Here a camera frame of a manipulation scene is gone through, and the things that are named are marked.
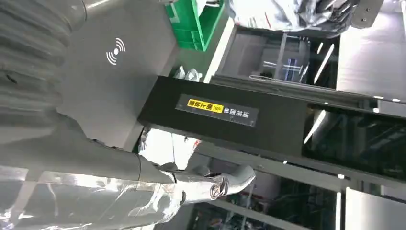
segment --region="white wall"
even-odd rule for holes
[[[406,101],[406,40],[402,14],[380,12],[368,29],[341,36],[337,90]],[[406,107],[379,105],[381,112],[406,115]]]

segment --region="black panel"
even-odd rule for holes
[[[181,94],[258,109],[255,127],[175,109]],[[307,102],[224,86],[159,77],[139,121],[238,150],[300,156]]]

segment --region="ceiling light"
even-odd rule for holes
[[[317,54],[319,54],[319,53],[320,53],[321,48],[323,47],[323,44],[324,44],[324,43],[320,43],[320,45],[318,46],[318,49],[317,49]]]
[[[330,58],[331,54],[333,53],[333,50],[334,50],[334,44],[332,44],[332,45],[330,46],[330,49],[328,49],[328,52],[327,52],[327,54],[326,54],[326,57],[324,58],[323,62],[322,62],[321,65],[320,65],[320,68],[319,68],[318,71],[317,71],[317,74],[316,74],[316,76],[315,76],[315,81],[314,81],[314,83],[316,83],[317,80],[318,80],[318,77],[320,77],[320,74],[321,74],[321,72],[323,71],[324,66],[326,65],[326,63],[327,63],[328,59]]]
[[[309,134],[307,134],[306,139],[304,140],[304,144],[310,139],[310,137],[314,134],[314,132],[318,129],[321,122],[323,121],[324,117],[326,116],[326,111],[321,111],[320,115],[317,117],[315,123],[313,124],[312,129],[310,130]]]

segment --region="metal bar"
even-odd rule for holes
[[[209,202],[209,204],[214,205],[216,207],[228,210],[228,211],[232,211],[235,213],[238,213],[242,216],[251,218],[251,219],[255,219],[258,221],[261,221],[263,223],[272,225],[274,227],[277,228],[281,228],[281,229],[286,229],[286,230],[310,230],[308,228],[296,225],[296,224],[292,224],[290,222],[275,218],[275,217],[271,217],[268,215],[265,215],[263,213],[260,212],[256,212],[256,211],[252,211],[250,209],[246,209],[244,207],[240,207],[231,203],[228,203],[224,200],[214,200]]]
[[[218,147],[213,144],[209,144],[209,143],[205,143],[205,142],[200,144],[196,151],[202,155],[211,156],[213,158],[218,158],[218,159],[222,158],[222,159],[224,159],[224,161],[229,161],[229,162],[233,162],[233,160],[238,159],[238,158],[234,158],[233,155],[239,156],[240,154],[244,154],[239,151],[224,149],[222,147]],[[269,151],[267,151],[266,153],[264,153],[262,155],[268,155],[270,157],[273,157],[273,158],[281,160],[281,161],[294,162],[295,164],[302,165],[302,166],[312,168],[312,169],[317,169],[317,170],[320,170],[323,172],[334,173],[337,175],[342,174],[345,177],[351,178],[353,181],[361,180],[361,181],[365,181],[365,182],[369,182],[369,183],[373,183],[373,184],[384,185],[384,186],[387,186],[387,187],[390,187],[393,189],[406,190],[406,184],[403,181],[388,178],[388,177],[383,177],[383,176],[379,176],[376,174],[363,172],[363,171],[359,171],[359,170],[355,170],[355,169],[350,169],[350,168],[338,166],[338,165],[327,163],[327,162],[316,161],[316,160],[312,160],[312,159],[308,159],[308,158],[304,158],[304,157],[294,157],[294,156],[290,156],[287,154],[278,154],[278,153],[273,153],[273,152],[269,152]],[[261,160],[263,162],[269,161],[268,159],[264,159],[264,158],[261,158]],[[259,169],[259,167],[257,165],[253,164],[252,167],[255,170],[264,172],[264,170]],[[343,187],[345,188],[347,186],[353,187],[354,185],[351,184],[351,182],[346,181],[345,184],[342,184],[341,188],[343,188]]]
[[[248,194],[248,199],[247,199],[247,203],[245,205],[245,208],[249,208],[249,206],[251,205],[251,197],[252,197],[252,191],[254,190],[255,187],[255,179],[254,181],[251,183],[251,187],[249,188],[249,194]],[[242,219],[242,223],[241,223],[241,230],[245,229],[245,223],[247,221],[247,217],[244,216]]]
[[[338,177],[300,168],[297,166],[283,164],[243,152],[225,149],[216,145],[203,142],[196,149],[199,154],[213,157],[222,161],[229,161],[235,164],[248,164],[254,170],[270,173],[291,180],[310,184],[327,190],[341,192],[350,186],[350,181]]]
[[[276,63],[276,70],[275,70],[275,78],[279,77],[279,72],[281,71],[282,68],[282,60],[283,60],[283,54],[285,53],[285,46],[286,46],[286,39],[288,38],[288,33],[283,33],[282,41],[281,41],[281,48],[279,49],[279,55],[278,55],[278,62]]]

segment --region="fluorescent light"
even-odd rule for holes
[[[321,74],[321,72],[323,71],[324,66],[326,65],[326,63],[327,63],[328,59],[330,58],[331,54],[333,53],[333,50],[334,50],[334,44],[332,44],[332,45],[330,46],[330,49],[328,49],[328,52],[327,52],[327,54],[326,54],[326,57],[324,58],[323,62],[322,62],[321,65],[320,65],[320,68],[319,68],[318,71],[317,71],[317,74],[316,74],[316,76],[315,76],[315,83],[316,83],[316,81],[318,80],[318,77],[320,77],[320,74]]]
[[[313,124],[312,129],[310,130],[309,134],[307,134],[306,139],[304,140],[304,144],[310,139],[310,137],[314,134],[314,132],[318,129],[321,122],[323,121],[324,117],[326,116],[326,111],[321,111],[320,115],[317,117],[315,123]]]
[[[300,77],[299,82],[302,82],[302,78],[303,78],[303,76],[307,73],[307,70],[308,70],[308,69],[309,69],[309,65],[307,65],[306,68],[304,69],[304,71],[303,71],[303,73],[302,73],[302,76]]]
[[[402,1],[400,3],[400,6],[402,8],[402,14],[403,14],[403,30],[405,31],[405,38],[406,38],[406,1]]]
[[[321,48],[323,47],[323,44],[324,44],[324,43],[320,43],[320,45],[318,46],[318,49],[317,49],[317,54],[319,54],[319,53],[320,53]]]
[[[341,229],[341,193],[337,193],[336,200],[336,230]]]

